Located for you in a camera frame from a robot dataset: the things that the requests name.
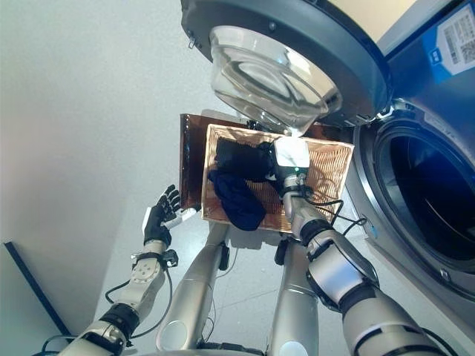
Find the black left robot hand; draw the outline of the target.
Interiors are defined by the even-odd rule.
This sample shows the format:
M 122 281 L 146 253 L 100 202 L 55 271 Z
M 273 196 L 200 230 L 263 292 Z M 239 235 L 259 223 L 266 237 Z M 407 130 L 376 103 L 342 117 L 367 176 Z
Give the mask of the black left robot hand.
M 160 241 L 169 247 L 171 245 L 170 230 L 184 223 L 200 210 L 200 205 L 183 208 L 180 204 L 180 192 L 175 185 L 169 185 L 160 195 L 157 203 L 147 207 L 145 211 L 142 222 L 144 244 Z

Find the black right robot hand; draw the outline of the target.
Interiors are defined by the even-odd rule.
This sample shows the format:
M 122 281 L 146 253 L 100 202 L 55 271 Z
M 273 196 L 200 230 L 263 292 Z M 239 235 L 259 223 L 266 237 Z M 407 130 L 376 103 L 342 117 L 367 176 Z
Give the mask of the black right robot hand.
M 307 176 L 310 167 L 307 142 L 295 136 L 282 136 L 269 147 L 270 169 L 266 178 L 283 182 L 288 177 Z

